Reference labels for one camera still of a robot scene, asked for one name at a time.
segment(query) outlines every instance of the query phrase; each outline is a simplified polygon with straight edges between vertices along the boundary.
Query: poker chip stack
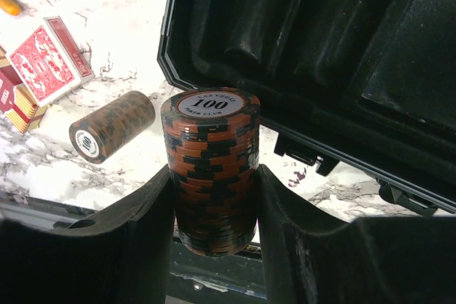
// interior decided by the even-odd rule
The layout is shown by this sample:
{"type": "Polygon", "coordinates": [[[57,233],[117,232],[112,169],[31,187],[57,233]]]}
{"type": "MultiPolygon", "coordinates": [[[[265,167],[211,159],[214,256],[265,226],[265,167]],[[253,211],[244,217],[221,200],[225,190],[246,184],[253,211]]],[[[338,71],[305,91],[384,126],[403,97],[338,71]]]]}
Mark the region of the poker chip stack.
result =
{"type": "Polygon", "coordinates": [[[161,107],[180,239],[202,256],[228,256],[253,239],[259,163],[256,96],[191,90],[161,107]]]}

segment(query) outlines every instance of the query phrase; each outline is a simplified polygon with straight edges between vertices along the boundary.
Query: marble surface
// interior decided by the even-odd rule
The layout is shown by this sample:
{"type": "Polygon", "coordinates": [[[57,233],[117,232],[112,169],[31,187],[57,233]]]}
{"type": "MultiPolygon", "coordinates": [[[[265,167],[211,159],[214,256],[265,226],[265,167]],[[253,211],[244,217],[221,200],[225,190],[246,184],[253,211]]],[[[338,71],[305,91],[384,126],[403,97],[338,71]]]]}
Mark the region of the marble surface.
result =
{"type": "MultiPolygon", "coordinates": [[[[59,15],[96,74],[95,80],[52,104],[41,124],[21,135],[0,119],[0,188],[51,201],[103,209],[140,187],[165,163],[157,120],[101,166],[73,150],[68,127],[77,119],[129,90],[150,96],[155,109],[178,92],[156,62],[166,0],[19,0],[15,18],[0,12],[0,45],[15,46],[24,28],[42,16],[59,15]]],[[[313,167],[273,153],[277,134],[260,135],[260,162],[292,191],[341,219],[365,215],[412,215],[378,196],[369,176],[339,164],[329,177],[313,167]]]]}

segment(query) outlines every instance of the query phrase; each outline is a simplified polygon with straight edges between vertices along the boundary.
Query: case lid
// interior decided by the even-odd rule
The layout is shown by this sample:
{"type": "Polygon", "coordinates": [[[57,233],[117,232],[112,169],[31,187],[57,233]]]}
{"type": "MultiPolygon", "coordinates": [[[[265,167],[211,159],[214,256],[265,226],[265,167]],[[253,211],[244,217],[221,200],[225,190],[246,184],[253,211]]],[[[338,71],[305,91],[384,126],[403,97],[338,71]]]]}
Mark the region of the case lid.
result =
{"type": "Polygon", "coordinates": [[[456,0],[168,0],[158,60],[181,89],[256,94],[277,153],[454,212],[455,24],[456,0]]]}

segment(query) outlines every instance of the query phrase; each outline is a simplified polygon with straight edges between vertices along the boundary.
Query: black latch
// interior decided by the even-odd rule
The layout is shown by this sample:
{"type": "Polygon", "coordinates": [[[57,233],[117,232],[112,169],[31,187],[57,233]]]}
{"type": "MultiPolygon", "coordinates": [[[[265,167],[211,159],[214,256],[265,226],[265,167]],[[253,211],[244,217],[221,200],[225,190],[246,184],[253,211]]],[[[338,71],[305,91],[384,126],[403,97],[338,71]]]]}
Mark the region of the black latch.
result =
{"type": "Polygon", "coordinates": [[[377,182],[380,185],[378,194],[388,203],[398,204],[421,216],[432,216],[437,211],[435,204],[422,197],[403,192],[380,179],[377,179],[377,182]]]}
{"type": "Polygon", "coordinates": [[[274,153],[279,156],[290,156],[304,164],[309,166],[318,164],[316,172],[321,176],[328,176],[334,167],[339,163],[337,159],[329,157],[328,155],[321,153],[315,149],[312,149],[306,145],[299,144],[298,142],[289,139],[283,135],[277,137],[276,147],[274,153]]]}

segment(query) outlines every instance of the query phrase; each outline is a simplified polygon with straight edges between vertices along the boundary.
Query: black tray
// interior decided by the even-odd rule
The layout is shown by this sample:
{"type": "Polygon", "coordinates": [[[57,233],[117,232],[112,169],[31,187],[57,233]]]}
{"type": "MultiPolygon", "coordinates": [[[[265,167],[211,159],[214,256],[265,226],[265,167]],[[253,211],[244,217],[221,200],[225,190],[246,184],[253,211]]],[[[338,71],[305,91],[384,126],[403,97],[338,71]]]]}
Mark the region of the black tray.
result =
{"type": "Polygon", "coordinates": [[[456,0],[168,0],[158,60],[258,95],[279,154],[455,212],[455,24],[456,0]]]}

